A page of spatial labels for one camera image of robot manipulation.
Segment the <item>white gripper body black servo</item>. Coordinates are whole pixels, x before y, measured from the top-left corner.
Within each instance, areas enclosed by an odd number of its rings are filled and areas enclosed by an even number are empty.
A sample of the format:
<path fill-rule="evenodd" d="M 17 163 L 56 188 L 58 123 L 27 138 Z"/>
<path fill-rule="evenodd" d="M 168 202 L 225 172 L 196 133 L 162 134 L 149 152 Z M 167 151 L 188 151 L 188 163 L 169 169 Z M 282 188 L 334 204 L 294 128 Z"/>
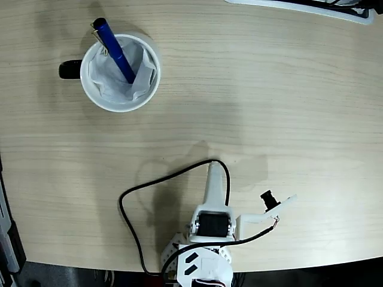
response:
<path fill-rule="evenodd" d="M 200 212 L 191 219 L 189 243 L 233 242 L 233 222 L 226 212 Z"/>

